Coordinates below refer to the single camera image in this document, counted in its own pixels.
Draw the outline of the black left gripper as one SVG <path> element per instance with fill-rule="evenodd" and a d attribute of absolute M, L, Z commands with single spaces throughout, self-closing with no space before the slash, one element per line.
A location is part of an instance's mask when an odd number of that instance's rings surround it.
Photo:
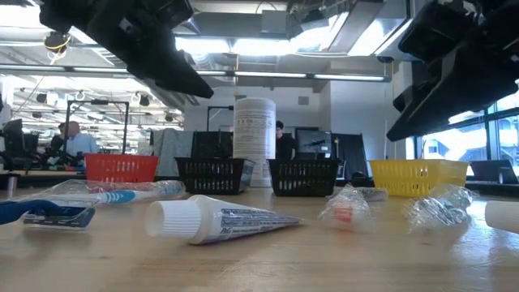
<path fill-rule="evenodd" d="M 187 0 L 44 0 L 40 22 L 67 32 L 87 29 L 127 70 L 157 87 L 209 99 L 214 91 L 176 48 L 171 28 L 189 20 Z"/>

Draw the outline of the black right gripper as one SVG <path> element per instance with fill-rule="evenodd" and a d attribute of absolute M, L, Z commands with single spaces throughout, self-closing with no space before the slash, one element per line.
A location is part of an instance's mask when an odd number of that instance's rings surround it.
<path fill-rule="evenodd" d="M 462 44 L 509 67 L 480 65 L 477 52 L 451 52 Z M 452 116 L 518 90 L 518 2 L 430 1 L 403 32 L 399 50 L 425 62 L 426 76 L 392 101 L 400 116 L 387 132 L 391 141 L 446 127 Z"/>

